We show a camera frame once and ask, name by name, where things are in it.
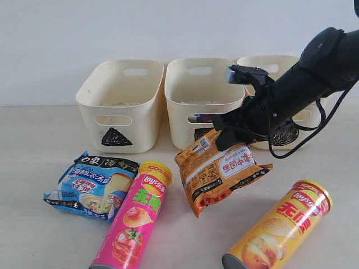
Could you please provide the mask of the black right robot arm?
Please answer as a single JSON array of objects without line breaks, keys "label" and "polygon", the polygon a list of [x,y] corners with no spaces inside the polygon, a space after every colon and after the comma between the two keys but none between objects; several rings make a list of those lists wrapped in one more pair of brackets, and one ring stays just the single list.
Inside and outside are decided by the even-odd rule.
[{"label": "black right robot arm", "polygon": [[217,149],[270,141],[305,107],[353,88],[358,81],[358,31],[323,30],[276,80],[261,68],[234,64],[227,68],[227,81],[252,85],[255,94],[246,97],[239,108],[214,118],[214,128],[220,133],[215,141]]}]

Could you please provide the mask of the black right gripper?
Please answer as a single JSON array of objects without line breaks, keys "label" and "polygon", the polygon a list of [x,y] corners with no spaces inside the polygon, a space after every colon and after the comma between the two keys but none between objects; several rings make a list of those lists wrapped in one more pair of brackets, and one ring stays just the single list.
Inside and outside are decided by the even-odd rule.
[{"label": "black right gripper", "polygon": [[268,141],[283,126],[283,95],[267,92],[244,99],[242,105],[213,120],[219,132],[215,141],[219,151],[238,144]]}]

